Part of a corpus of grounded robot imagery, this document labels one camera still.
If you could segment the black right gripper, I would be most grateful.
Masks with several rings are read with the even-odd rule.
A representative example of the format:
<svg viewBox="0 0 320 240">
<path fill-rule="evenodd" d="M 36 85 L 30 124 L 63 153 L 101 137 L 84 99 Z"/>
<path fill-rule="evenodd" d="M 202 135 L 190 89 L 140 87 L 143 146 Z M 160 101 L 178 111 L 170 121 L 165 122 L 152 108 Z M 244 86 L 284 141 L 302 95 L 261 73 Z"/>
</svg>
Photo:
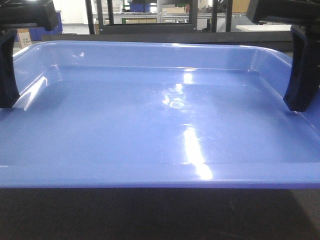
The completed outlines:
<svg viewBox="0 0 320 240">
<path fill-rule="evenodd" d="M 291 111 L 304 112 L 320 89 L 320 33 L 311 25 L 320 22 L 318 0 L 251 0 L 247 18 L 292 25 L 293 58 L 290 79 L 283 100 Z"/>
</svg>

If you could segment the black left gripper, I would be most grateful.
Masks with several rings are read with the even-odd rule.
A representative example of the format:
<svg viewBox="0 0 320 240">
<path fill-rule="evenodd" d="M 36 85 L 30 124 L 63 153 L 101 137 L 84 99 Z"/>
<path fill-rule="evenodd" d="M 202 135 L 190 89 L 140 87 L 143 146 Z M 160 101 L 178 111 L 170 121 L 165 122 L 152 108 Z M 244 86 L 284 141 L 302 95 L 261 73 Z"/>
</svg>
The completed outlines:
<svg viewBox="0 0 320 240">
<path fill-rule="evenodd" d="M 52 0 L 2 0 L 0 2 L 0 108 L 12 108 L 20 94 L 14 72 L 14 43 L 20 28 L 45 28 L 59 24 Z"/>
</svg>

